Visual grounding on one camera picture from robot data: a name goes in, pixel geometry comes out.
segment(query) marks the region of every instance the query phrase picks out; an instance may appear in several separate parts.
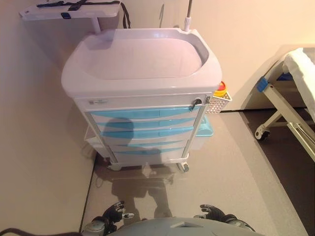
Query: caster wheel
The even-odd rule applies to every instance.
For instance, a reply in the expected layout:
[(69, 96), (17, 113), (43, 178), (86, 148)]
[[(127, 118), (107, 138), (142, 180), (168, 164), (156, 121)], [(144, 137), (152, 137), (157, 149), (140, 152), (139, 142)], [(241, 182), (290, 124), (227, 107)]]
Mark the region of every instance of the caster wheel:
[(270, 134), (270, 131), (267, 130), (264, 125), (261, 125), (260, 127), (258, 127), (255, 131), (255, 138), (258, 141), (263, 141), (265, 140)]
[(112, 170), (112, 171), (120, 171), (122, 169), (122, 167), (118, 166), (118, 165), (110, 165), (107, 168)]
[(189, 171), (189, 165), (187, 162), (177, 163), (177, 167), (178, 167), (178, 169), (180, 169), (184, 173)]

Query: black cable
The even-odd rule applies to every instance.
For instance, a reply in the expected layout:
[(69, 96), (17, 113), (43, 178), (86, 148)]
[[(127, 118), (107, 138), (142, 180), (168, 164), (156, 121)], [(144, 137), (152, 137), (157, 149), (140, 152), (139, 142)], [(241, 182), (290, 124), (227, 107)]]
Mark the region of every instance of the black cable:
[[(0, 232), (0, 236), (7, 234), (7, 233), (13, 233), (19, 236), (41, 236), (41, 235), (34, 235), (28, 232), (25, 232), (23, 230), (19, 230), (16, 228), (8, 228)], [(55, 234), (55, 235), (45, 235), (45, 236), (82, 236), (78, 232), (68, 232), (68, 233), (62, 233), (62, 234)]]

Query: bed wheel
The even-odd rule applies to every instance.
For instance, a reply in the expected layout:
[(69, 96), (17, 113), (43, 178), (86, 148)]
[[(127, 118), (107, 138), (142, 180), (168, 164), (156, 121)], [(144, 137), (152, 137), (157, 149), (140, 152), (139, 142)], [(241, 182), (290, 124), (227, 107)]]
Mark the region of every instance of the bed wheel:
[(264, 125), (262, 124), (260, 127), (258, 127), (255, 131), (255, 138), (258, 141), (263, 141), (265, 140), (270, 134), (270, 131), (267, 130)]

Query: side basket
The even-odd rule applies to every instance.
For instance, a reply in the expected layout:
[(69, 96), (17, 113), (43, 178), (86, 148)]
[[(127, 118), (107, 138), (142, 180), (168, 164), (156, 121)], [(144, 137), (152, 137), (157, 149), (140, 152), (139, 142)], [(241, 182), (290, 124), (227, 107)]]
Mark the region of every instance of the side basket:
[(209, 102), (209, 109), (206, 113), (217, 114), (222, 111), (222, 109), (232, 101), (232, 98), (228, 92), (223, 97), (212, 96)]

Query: cart drawer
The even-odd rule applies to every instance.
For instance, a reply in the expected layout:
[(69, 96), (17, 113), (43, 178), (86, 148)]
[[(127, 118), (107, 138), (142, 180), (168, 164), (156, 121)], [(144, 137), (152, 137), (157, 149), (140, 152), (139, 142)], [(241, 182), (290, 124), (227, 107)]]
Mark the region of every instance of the cart drawer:
[(155, 149), (170, 149), (170, 148), (183, 148), (187, 144), (187, 140), (184, 141), (171, 141), (160, 143), (148, 143), (148, 144), (125, 144), (125, 145), (111, 145), (109, 146), (113, 152), (121, 151), (142, 151), (150, 148)]
[(192, 130), (193, 130), (193, 127), (189, 127), (189, 130), (186, 130), (185, 132), (181, 131), (177, 134), (172, 133), (172, 135), (166, 135), (162, 137), (160, 136), (160, 137), (155, 137), (155, 138), (141, 138), (141, 139), (132, 138), (134, 132), (130, 131), (130, 133), (128, 134), (128, 137), (125, 136), (125, 138), (116, 138), (116, 137), (111, 137), (111, 136), (103, 136), (103, 140), (108, 145), (152, 144), (152, 143), (160, 143), (160, 142), (181, 141), (181, 140), (188, 140), (191, 136)]
[(153, 130), (133, 130), (120, 132), (101, 132), (101, 136), (118, 139), (152, 139), (192, 131), (193, 127), (184, 127), (176, 129), (153, 129)]
[(136, 122), (99, 122), (96, 123), (101, 132), (112, 131), (132, 131), (141, 129), (161, 129), (171, 126), (172, 128), (193, 126), (195, 118), (167, 119), (154, 121), (136, 121)]
[(200, 106), (90, 112), (96, 123), (195, 118)]
[(160, 164), (165, 160), (180, 159), (183, 155), (183, 148), (170, 148), (170, 149), (149, 149), (143, 152), (114, 152), (117, 161), (120, 163), (149, 163), (149, 164)]

